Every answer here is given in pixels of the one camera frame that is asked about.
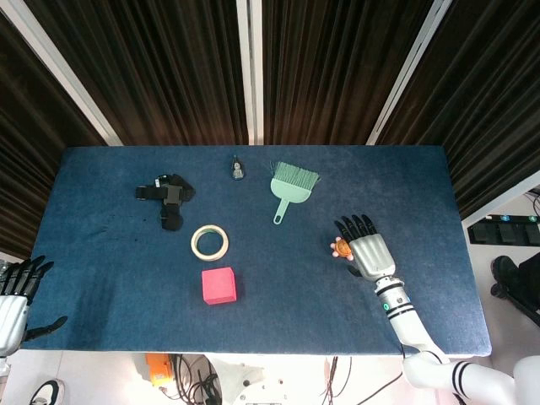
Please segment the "pink cube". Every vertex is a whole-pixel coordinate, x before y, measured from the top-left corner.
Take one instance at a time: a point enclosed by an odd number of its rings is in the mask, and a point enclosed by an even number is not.
[[[235,273],[231,267],[204,270],[202,298],[208,305],[236,301]]]

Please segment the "brown curtain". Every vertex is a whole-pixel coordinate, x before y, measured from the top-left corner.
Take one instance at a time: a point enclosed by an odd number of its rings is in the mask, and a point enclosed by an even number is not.
[[[463,218],[540,170],[540,2],[454,0],[378,143],[443,145]]]
[[[431,3],[263,0],[265,143],[365,143]]]
[[[26,0],[120,139],[247,143],[235,0]]]
[[[62,151],[101,138],[0,15],[0,251],[30,255]]]

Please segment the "black shoe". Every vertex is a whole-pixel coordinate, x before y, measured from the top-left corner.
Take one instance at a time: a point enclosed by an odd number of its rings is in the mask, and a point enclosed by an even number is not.
[[[61,405],[64,399],[64,383],[49,380],[38,388],[30,400],[30,405]]]

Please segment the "green dustpan brush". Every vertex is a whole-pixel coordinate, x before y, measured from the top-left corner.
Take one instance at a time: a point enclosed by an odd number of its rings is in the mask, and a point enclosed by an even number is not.
[[[276,225],[281,224],[289,203],[303,203],[307,200],[318,180],[319,175],[314,171],[278,162],[275,165],[270,188],[274,196],[281,198],[281,202],[273,222]]]

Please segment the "blue tablecloth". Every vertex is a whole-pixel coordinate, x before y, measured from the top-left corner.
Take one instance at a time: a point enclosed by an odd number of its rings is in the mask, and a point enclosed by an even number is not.
[[[246,178],[231,178],[237,154]],[[273,224],[271,164],[321,175],[311,197]],[[137,186],[176,173],[197,190],[179,231],[161,229],[160,201]],[[26,348],[280,354],[397,354],[373,293],[331,256],[334,219],[366,213],[433,339],[448,354],[491,347],[443,149],[438,147],[70,148],[34,248],[55,262],[30,327],[69,317]],[[230,248],[217,262],[190,249],[218,224]],[[231,266],[238,300],[209,306],[201,271]]]

